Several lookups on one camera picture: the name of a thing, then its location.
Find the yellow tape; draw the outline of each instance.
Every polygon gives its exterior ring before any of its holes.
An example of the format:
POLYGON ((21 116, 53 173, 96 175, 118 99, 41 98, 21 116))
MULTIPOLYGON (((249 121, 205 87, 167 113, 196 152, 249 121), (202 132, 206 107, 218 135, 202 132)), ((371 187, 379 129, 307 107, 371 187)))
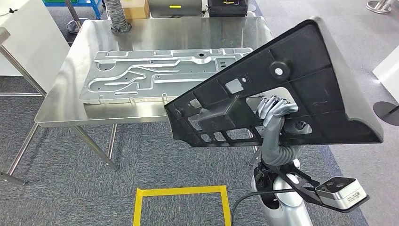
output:
POLYGON ((164 195, 181 195, 181 194, 202 194, 202 193, 220 193, 222 199, 222 208, 225 226, 231 226, 230 222, 230 206, 225 185, 222 186, 204 186, 204 187, 180 187, 180 188, 162 188, 141 190, 137 188, 135 212, 133 214, 132 226, 140 226, 141 208, 143 197, 145 196, 164 196, 164 195))

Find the metal bar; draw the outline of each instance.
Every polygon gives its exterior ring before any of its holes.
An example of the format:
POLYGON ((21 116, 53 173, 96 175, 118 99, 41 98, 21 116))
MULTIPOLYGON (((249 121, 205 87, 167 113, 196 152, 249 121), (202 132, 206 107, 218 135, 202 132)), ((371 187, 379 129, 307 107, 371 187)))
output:
POLYGON ((16 185, 24 185, 26 182, 22 179, 8 175, 7 173, 0 172, 0 179, 14 183, 16 185))
POLYGON ((9 174, 10 176, 13 175, 13 173, 14 173, 16 167, 17 167, 18 164, 19 164, 19 161, 21 160, 22 156, 24 155, 24 153, 25 153, 25 151, 26 151, 26 148, 28 147, 29 143, 31 142, 32 137, 33 137, 33 135, 35 134, 35 132, 36 132, 38 126, 39 126, 39 125, 38 125, 37 123, 35 123, 35 124, 32 126, 31 131, 29 131, 28 136, 25 138, 25 141, 24 141, 24 143, 22 144, 22 147, 19 149, 18 154, 16 154, 16 157, 15 157, 15 159, 14 159, 14 161, 13 161, 13 163, 12 163, 10 169, 8 169, 8 172, 7 172, 7 174, 9 174))
POLYGON ((0 93, 0 97, 42 97, 40 93, 0 93))
POLYGON ((73 20, 74 20, 75 23, 76 23, 76 26, 77 26, 77 27, 79 28, 79 30, 80 30, 80 28, 82 27, 82 25, 80 24, 80 20, 79 20, 78 14, 76 13, 75 9, 74 9, 73 6, 72 6, 71 0, 64 0, 64 1, 65 1, 65 5, 68 7, 69 12, 70 12, 71 15, 72 15, 73 20))
MULTIPOLYGON (((251 133, 251 131, 248 130, 249 138, 253 138, 254 135, 251 133)), ((254 155, 252 155, 251 160, 249 161, 249 164, 251 166, 256 166, 259 162, 259 158, 261 157, 261 149, 258 149, 257 146, 252 146, 252 149, 254 151, 254 155)))
POLYGON ((390 111, 389 111, 389 114, 394 113, 394 112, 397 111, 398 109, 399 109, 399 105, 396 106, 394 109, 390 110, 390 111))
POLYGON ((114 124, 112 126, 111 138, 110 138, 110 143, 109 143, 109 146, 108 146, 108 158, 109 159, 112 158, 113 145, 115 143, 115 135, 116 135, 116 127, 117 126, 118 126, 117 124, 114 124))
POLYGON ((0 53, 28 80, 28 82, 35 87, 35 89, 45 96, 47 93, 44 89, 32 78, 32 76, 25 70, 25 68, 11 55, 11 53, 4 47, 0 46, 0 53))
POLYGON ((88 136, 88 134, 83 130, 82 127, 80 126, 74 126, 72 127, 76 134, 83 139, 83 141, 89 145, 89 147, 100 157, 111 169, 117 171, 118 166, 115 165, 108 157, 107 155, 101 150, 101 148, 88 136))

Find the metal plate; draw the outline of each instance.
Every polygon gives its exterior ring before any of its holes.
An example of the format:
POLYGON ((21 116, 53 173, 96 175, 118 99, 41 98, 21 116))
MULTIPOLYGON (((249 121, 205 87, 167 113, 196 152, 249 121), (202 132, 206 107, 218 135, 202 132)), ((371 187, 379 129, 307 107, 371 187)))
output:
POLYGON ((86 104, 171 101, 251 53, 251 48, 97 52, 86 104))

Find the table top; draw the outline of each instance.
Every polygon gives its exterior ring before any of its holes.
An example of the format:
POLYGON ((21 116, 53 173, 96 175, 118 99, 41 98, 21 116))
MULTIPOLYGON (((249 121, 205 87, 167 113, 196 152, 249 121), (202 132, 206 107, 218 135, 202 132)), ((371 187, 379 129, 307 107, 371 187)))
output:
POLYGON ((98 51, 203 48, 256 49, 272 39, 263 17, 157 18, 129 21, 132 30, 111 33, 110 21, 83 23, 35 122, 43 127, 167 121, 163 102, 86 105, 79 99, 98 51))

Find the black plastic panel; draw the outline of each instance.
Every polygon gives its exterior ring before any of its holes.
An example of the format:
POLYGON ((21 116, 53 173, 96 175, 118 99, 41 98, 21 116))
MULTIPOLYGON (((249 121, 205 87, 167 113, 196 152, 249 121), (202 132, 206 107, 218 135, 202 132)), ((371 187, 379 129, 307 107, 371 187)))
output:
POLYGON ((310 134, 282 130, 282 145, 380 143, 383 131, 354 82, 349 68, 319 18, 306 20, 248 56, 165 105, 174 139, 191 146, 261 145, 262 125, 246 98, 286 88, 299 110, 286 116, 285 125, 307 122, 310 134), (283 71, 282 76, 274 70, 283 71), (243 90, 231 93, 226 83, 237 79, 243 90), (190 101, 197 99, 202 107, 190 101), (198 114, 196 130, 188 118, 198 114), (227 131, 247 128, 253 138, 231 139, 227 131), (217 140, 220 132, 224 139, 217 140), (210 141, 201 135, 207 134, 210 141))

